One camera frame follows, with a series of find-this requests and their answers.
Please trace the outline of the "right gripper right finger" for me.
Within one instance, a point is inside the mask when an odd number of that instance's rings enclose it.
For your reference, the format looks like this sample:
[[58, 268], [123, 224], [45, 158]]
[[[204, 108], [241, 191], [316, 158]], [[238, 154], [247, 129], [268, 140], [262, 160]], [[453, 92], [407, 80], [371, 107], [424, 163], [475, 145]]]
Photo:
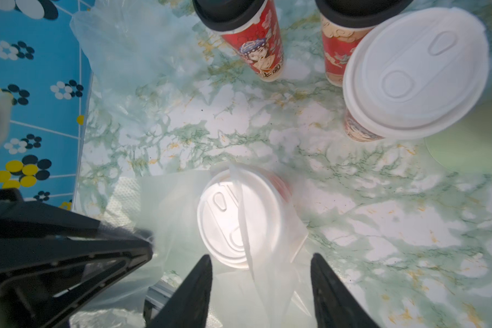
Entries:
[[379, 327], [319, 253], [311, 259], [310, 275], [318, 327]]

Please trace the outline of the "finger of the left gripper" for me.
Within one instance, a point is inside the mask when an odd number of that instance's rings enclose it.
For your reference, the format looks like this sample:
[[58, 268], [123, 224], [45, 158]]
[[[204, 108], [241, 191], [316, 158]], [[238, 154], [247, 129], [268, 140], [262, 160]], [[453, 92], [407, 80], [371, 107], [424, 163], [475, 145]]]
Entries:
[[136, 239], [0, 239], [0, 327], [65, 327], [152, 255]]
[[0, 189], [0, 271], [112, 260], [134, 267], [151, 257], [145, 240], [68, 210], [26, 202], [17, 189]]

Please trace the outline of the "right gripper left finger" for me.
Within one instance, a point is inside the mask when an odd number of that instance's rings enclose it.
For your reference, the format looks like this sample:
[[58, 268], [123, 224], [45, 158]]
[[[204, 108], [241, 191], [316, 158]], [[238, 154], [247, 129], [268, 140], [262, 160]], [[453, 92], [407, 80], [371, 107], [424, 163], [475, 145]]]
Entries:
[[212, 283], [212, 262], [204, 255], [147, 327], [206, 327]]

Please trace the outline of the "clear plastic carrier bag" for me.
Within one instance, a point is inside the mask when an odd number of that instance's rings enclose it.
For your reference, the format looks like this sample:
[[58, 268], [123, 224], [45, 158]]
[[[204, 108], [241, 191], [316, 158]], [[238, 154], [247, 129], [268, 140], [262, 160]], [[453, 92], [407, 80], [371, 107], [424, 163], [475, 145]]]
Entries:
[[[165, 306], [153, 306], [156, 283], [165, 280], [176, 291], [199, 259], [209, 255], [213, 285], [206, 327], [315, 327], [308, 238], [294, 260], [277, 247], [251, 257], [248, 269], [222, 264], [203, 243], [197, 223], [200, 196], [214, 174], [239, 166], [246, 164], [220, 163], [208, 170], [121, 178], [101, 217], [101, 227], [149, 242], [152, 259], [73, 315], [71, 326], [146, 326], [145, 312], [155, 313]], [[296, 195], [288, 173], [265, 170], [289, 185], [294, 206]]]

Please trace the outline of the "red cup white lid front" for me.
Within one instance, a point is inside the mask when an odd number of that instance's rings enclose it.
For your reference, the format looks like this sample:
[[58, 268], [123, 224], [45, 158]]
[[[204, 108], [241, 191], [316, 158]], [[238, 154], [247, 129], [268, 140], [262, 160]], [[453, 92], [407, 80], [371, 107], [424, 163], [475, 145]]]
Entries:
[[197, 223], [207, 250], [222, 264], [248, 269], [249, 259], [281, 247], [294, 260], [307, 238], [289, 185], [250, 165], [222, 169], [200, 196]]

